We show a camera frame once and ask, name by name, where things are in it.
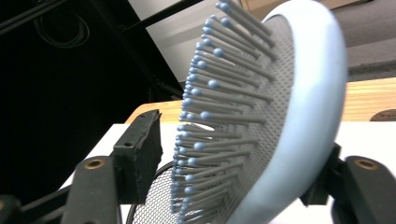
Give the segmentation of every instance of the hairbrush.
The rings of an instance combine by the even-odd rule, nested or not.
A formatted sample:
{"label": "hairbrush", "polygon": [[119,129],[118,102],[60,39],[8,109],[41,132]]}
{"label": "hairbrush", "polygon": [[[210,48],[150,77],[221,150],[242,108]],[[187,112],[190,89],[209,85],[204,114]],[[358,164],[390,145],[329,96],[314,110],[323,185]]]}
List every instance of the hairbrush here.
{"label": "hairbrush", "polygon": [[183,94],[171,185],[178,223],[266,223],[332,151],[347,56],[332,13],[289,1],[262,22],[235,2],[205,22]]}

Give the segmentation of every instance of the white surface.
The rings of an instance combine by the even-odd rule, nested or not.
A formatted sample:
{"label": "white surface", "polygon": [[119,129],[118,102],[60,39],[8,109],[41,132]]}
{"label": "white surface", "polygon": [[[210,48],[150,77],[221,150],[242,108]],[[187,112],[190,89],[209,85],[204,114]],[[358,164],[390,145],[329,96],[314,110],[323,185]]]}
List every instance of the white surface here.
{"label": "white surface", "polygon": [[275,16],[288,21],[293,38],[288,113],[271,161],[227,224],[269,222],[302,195],[332,152],[343,111],[347,52],[332,13],[320,3],[296,0],[276,7],[263,22]]}
{"label": "white surface", "polygon": [[[89,157],[109,155],[113,146],[127,129],[127,124],[114,124],[105,136],[98,142],[89,154]],[[336,143],[341,145],[341,157],[350,155],[368,157],[379,161],[396,175],[396,122],[342,122],[338,132]],[[161,125],[161,142],[163,146],[163,158],[160,166],[173,160],[175,136],[177,134],[176,124]],[[71,183],[66,181],[64,187]],[[122,220],[125,223],[130,205],[121,207]],[[294,202],[278,217],[272,224],[331,224],[330,206],[304,207],[300,201]]]}

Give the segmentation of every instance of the white wall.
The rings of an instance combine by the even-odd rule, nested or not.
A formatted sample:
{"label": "white wall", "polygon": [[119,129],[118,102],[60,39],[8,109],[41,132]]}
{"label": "white wall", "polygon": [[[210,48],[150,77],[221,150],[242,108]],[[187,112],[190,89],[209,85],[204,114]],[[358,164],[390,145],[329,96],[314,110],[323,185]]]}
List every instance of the white wall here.
{"label": "white wall", "polygon": [[[129,0],[140,20],[173,5],[177,0]],[[148,27],[148,33],[165,58],[178,81],[185,81],[195,52],[195,43],[201,40],[205,20],[211,15],[223,16],[215,8],[217,0],[205,0],[176,15]]]}

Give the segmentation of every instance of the mesh pad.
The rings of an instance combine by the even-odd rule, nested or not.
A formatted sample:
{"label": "mesh pad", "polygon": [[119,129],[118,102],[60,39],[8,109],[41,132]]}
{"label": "mesh pad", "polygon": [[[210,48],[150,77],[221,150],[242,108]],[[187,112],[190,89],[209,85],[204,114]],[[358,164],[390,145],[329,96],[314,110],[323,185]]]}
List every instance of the mesh pad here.
{"label": "mesh pad", "polygon": [[223,206],[219,208],[219,214],[212,223],[225,223],[260,177],[274,154],[285,122],[293,84],[294,51],[292,33],[287,21],[281,16],[273,17],[265,23],[265,26],[273,31],[271,37],[276,41],[276,46],[272,50],[278,55],[278,60],[271,62],[266,57],[262,57],[260,60],[266,65],[267,70],[276,76],[276,80],[269,82],[266,78],[260,76],[254,78],[257,78],[258,82],[261,83],[257,91],[271,95],[274,101],[267,104],[264,101],[257,100],[253,109],[248,106],[244,109],[244,114],[265,117],[267,122],[264,125],[250,124],[246,128],[229,126],[230,129],[235,128],[238,133],[244,136],[260,138],[260,143],[258,146],[241,146],[241,148],[249,149],[251,154],[247,159],[239,159],[244,160],[244,168],[239,173],[239,181],[235,183],[232,192],[224,201]]}

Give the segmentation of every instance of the wooden surface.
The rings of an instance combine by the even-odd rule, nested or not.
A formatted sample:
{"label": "wooden surface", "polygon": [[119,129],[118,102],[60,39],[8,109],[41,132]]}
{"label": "wooden surface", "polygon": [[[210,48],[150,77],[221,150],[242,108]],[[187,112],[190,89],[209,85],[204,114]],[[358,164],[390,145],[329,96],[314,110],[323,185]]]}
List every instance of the wooden surface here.
{"label": "wooden surface", "polygon": [[[162,123],[178,123],[180,104],[181,101],[170,101],[141,105],[126,123],[153,109],[163,113]],[[396,77],[348,83],[342,121],[369,121],[376,113],[388,109],[396,109]]]}
{"label": "wooden surface", "polygon": [[343,121],[368,121],[388,109],[396,109],[396,77],[348,83]]}

